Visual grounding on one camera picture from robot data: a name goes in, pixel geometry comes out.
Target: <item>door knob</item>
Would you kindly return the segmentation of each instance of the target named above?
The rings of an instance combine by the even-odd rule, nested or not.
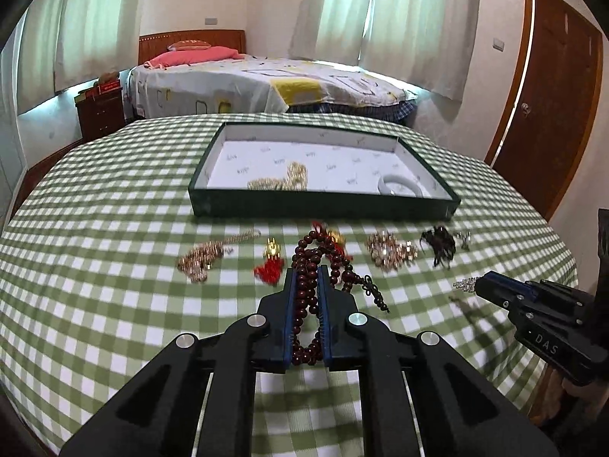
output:
[[[520,108],[525,114],[525,118],[529,116],[529,113],[531,113],[531,107],[527,103],[523,103],[522,105],[520,105]]]

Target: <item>green and white checkered tablecloth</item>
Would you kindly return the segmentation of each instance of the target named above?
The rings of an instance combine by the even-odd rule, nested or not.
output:
[[[477,160],[437,147],[405,127],[343,115],[201,115],[139,121],[75,149],[38,185],[0,238],[0,367],[11,402],[52,449],[62,444],[180,332],[206,337],[256,311],[275,289],[254,279],[267,236],[291,250],[310,221],[199,221],[187,186],[220,124],[293,121],[403,137],[462,197],[450,230],[471,230],[470,251],[451,269],[430,251],[410,268],[384,274],[366,236],[388,229],[418,241],[435,222],[330,221],[346,237],[354,269],[369,273],[388,303],[380,313],[359,287],[358,307],[397,332],[433,329],[517,407],[543,362],[514,341],[503,310],[453,291],[466,276],[496,270],[519,280],[577,285],[571,253],[541,216]],[[262,236],[234,246],[204,284],[175,269],[194,244],[255,227]],[[301,335],[316,327],[309,316]],[[363,455],[357,373],[322,366],[259,375],[255,455]]]

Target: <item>headboard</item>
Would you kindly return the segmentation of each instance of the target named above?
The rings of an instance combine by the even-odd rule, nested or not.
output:
[[[246,53],[246,32],[237,29],[198,29],[192,31],[172,31],[168,33],[139,36],[138,64],[165,53],[167,46],[185,39],[200,39],[212,46],[234,48],[239,53]]]

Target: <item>door frame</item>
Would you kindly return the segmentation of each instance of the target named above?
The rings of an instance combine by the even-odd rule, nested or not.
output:
[[[587,22],[590,22],[586,19],[581,13],[571,7],[573,11],[581,16]],[[516,102],[516,96],[518,95],[518,88],[520,86],[520,82],[523,77],[523,73],[525,72],[525,61],[527,56],[527,51],[529,47],[529,38],[531,37],[531,20],[532,20],[532,10],[533,10],[533,0],[525,0],[525,20],[523,23],[523,34],[520,41],[520,49],[518,51],[518,59],[516,61],[516,69],[514,70],[514,78],[512,80],[512,86],[510,88],[510,92],[507,96],[507,102],[505,103],[505,109],[503,110],[503,115],[501,115],[501,120],[499,121],[499,125],[497,127],[497,132],[493,137],[493,141],[491,142],[491,146],[486,153],[486,157],[484,158],[484,163],[487,165],[491,165],[495,153],[499,148],[499,144],[503,139],[505,131],[507,129],[507,123],[510,120],[510,115],[512,113],[512,108],[514,107],[514,103]],[[547,221],[550,221],[550,218],[558,208],[558,205],[562,201],[573,177],[577,172],[577,168],[582,160],[583,153],[586,150],[586,146],[588,144],[588,139],[590,138],[590,132],[592,132],[592,127],[595,123],[596,111],[599,106],[599,99],[601,98],[601,83],[603,76],[603,35],[601,31],[596,26],[593,26],[597,31],[596,40],[597,40],[597,51],[598,51],[598,66],[596,68],[596,80],[595,80],[595,89],[592,96],[592,107],[590,108],[590,114],[588,115],[588,120],[586,123],[585,130],[583,132],[582,140],[580,142],[579,148],[577,149],[577,153],[575,158],[573,159],[573,164],[569,169],[566,179],[564,180],[560,190],[554,197],[552,204],[550,205],[547,213],[542,215]]]

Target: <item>bangle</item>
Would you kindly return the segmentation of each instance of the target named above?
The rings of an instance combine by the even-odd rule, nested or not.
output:
[[[383,175],[379,178],[378,189],[381,194],[396,195],[393,190],[387,187],[387,183],[395,183],[410,189],[416,197],[422,197],[422,190],[418,184],[401,175]]]

